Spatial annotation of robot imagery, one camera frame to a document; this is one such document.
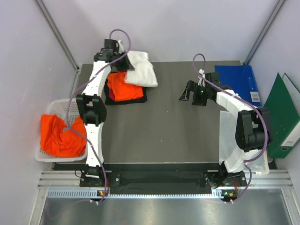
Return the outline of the white green raglan t-shirt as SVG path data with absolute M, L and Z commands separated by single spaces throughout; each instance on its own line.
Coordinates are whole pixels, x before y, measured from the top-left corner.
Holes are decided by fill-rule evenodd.
M 147 88 L 156 88 L 158 81 L 153 65 L 149 61 L 148 53 L 129 51 L 127 56 L 134 70 L 127 71 L 124 78 L 125 83 Z

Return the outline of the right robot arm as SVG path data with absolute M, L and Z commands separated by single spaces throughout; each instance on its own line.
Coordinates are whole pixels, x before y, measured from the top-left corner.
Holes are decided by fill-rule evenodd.
M 257 107 L 242 99 L 230 87 L 223 86 L 217 72 L 197 71 L 199 81 L 189 80 L 180 101 L 193 97 L 192 105 L 205 106 L 208 100 L 225 108 L 235 119 L 234 144 L 220 144 L 231 148 L 230 155 L 221 162 L 219 181 L 231 185 L 241 180 L 248 163 L 258 160 L 272 142 L 270 112 L 265 107 Z

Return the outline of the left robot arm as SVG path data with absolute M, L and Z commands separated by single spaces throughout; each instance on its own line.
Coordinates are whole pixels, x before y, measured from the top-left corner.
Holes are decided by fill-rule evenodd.
M 87 135 L 86 164 L 88 170 L 84 176 L 90 178 L 96 186 L 102 185 L 105 188 L 108 187 L 108 182 L 103 166 L 101 135 L 107 117 L 107 109 L 101 95 L 112 68 L 118 72 L 135 69 L 120 41 L 105 39 L 104 47 L 94 56 L 89 81 L 82 85 L 82 93 L 76 95 L 75 98 Z

